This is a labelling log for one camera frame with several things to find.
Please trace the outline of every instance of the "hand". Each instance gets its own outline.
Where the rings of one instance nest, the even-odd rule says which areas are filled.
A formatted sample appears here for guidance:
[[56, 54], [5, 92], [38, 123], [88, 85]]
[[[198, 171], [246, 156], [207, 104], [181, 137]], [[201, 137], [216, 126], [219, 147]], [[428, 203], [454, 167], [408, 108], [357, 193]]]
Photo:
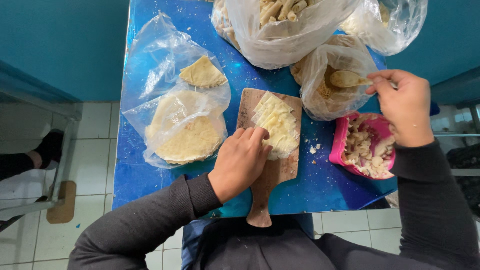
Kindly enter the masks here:
[[[380, 109], [390, 121], [396, 143], [419, 147], [434, 141], [430, 127], [430, 85], [427, 80], [402, 70], [382, 70], [367, 78], [374, 84], [367, 94], [378, 93]], [[398, 84], [392, 88], [387, 80]]]
[[208, 174], [220, 203], [247, 189], [260, 176], [272, 146], [262, 146], [270, 137], [264, 128], [239, 128], [218, 151], [214, 169]]

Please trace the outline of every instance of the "plastic bag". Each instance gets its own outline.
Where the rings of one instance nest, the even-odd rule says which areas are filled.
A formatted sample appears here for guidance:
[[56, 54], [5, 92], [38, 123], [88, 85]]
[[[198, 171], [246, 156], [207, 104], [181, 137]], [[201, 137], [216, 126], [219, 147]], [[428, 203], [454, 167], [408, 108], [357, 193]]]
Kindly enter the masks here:
[[378, 71], [365, 45], [357, 37], [334, 35], [295, 65], [290, 71], [300, 88], [302, 106], [318, 121], [343, 117], [363, 106], [371, 95], [368, 86], [354, 86], [330, 91], [324, 79], [334, 71], [349, 70], [362, 77]]
[[225, 0], [215, 0], [213, 2], [211, 21], [217, 34], [226, 39], [231, 45], [241, 52], [237, 38], [235, 37], [235, 32], [233, 31], [232, 23], [228, 18]]
[[[128, 54], [120, 108], [144, 139], [146, 162], [167, 169], [181, 166], [182, 162], [167, 162], [155, 151], [200, 117], [208, 119], [220, 143], [226, 139], [222, 113], [230, 102], [228, 82], [199, 88], [178, 77], [180, 69], [193, 64], [202, 55], [208, 56], [223, 73], [211, 52], [193, 42], [188, 34], [177, 31], [171, 19], [159, 13], [142, 27]], [[216, 153], [204, 158], [214, 158]]]
[[360, 3], [360, 0], [315, 1], [314, 5], [299, 12], [294, 22], [269, 22], [260, 27], [259, 0], [224, 0], [228, 13], [227, 19], [226, 12], [222, 13], [223, 20], [219, 14], [223, 8], [221, 1], [216, 0], [214, 3], [213, 25], [223, 36], [221, 33], [229, 27], [229, 20], [243, 56], [254, 66], [265, 69], [281, 68], [298, 62], [324, 43]]
[[384, 56], [403, 51], [418, 36], [428, 0], [363, 0], [339, 29]]

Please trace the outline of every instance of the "wooden spoon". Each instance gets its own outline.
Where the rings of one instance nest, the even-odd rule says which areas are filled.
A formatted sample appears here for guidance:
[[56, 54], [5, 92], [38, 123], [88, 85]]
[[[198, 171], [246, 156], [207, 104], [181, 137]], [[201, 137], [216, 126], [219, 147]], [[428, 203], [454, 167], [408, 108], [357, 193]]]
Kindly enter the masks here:
[[[369, 86], [373, 84], [371, 79], [366, 79], [358, 76], [356, 73], [353, 73], [348, 70], [339, 70], [335, 71], [330, 75], [330, 82], [336, 87], [346, 88], [352, 86]], [[393, 88], [398, 89], [398, 86], [394, 82], [389, 83]]]

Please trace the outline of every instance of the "pink container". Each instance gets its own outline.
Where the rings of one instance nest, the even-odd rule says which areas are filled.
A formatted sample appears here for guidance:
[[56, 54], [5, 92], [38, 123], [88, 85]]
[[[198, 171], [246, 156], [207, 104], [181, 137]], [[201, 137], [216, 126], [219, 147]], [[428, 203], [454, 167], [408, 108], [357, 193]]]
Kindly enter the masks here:
[[[370, 149], [374, 154], [375, 146], [378, 144], [378, 142], [381, 139], [388, 138], [389, 136], [392, 135], [392, 133], [388, 129], [389, 121], [383, 115], [378, 113], [362, 113], [362, 115], [365, 115], [365, 114], [372, 115], [371, 119], [365, 120], [364, 123], [366, 123], [370, 129], [372, 129], [372, 131], [369, 133], [374, 134], [374, 136], [371, 138], [372, 144], [370, 145]], [[356, 111], [351, 115], [336, 119], [335, 137], [333, 140], [332, 152], [328, 156], [328, 159], [332, 163], [342, 165], [347, 171], [353, 174], [361, 175], [369, 179], [383, 180], [383, 179], [391, 178], [391, 176], [386, 178], [373, 178], [364, 173], [361, 173], [354, 164], [345, 164], [345, 161], [347, 160], [347, 158], [345, 157], [344, 150], [345, 150], [345, 145], [347, 140], [348, 123], [350, 119], [356, 119], [358, 116], [360, 116], [360, 113]], [[388, 164], [389, 170], [393, 167], [394, 161], [395, 161], [395, 149], [393, 149], [392, 151], [390, 163]]]

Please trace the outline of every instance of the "ground filling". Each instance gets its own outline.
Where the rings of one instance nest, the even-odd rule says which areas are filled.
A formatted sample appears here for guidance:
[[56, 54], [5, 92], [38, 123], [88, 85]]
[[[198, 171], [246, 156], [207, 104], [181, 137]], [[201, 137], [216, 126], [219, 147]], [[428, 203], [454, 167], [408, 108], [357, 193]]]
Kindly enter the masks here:
[[355, 165], [361, 173], [372, 178], [390, 178], [393, 174], [388, 171], [388, 165], [395, 139], [393, 135], [380, 139], [372, 151], [372, 141], [376, 140], [377, 134], [364, 123], [370, 117], [371, 115], [361, 115], [356, 119], [350, 119], [344, 151], [345, 163]]
[[332, 75], [335, 71], [338, 71], [338, 70], [334, 69], [330, 65], [327, 65], [327, 70], [325, 71], [324, 79], [317, 88], [317, 92], [324, 99], [328, 99], [332, 96], [334, 92], [342, 90], [342, 88], [336, 87], [330, 82], [330, 75]]

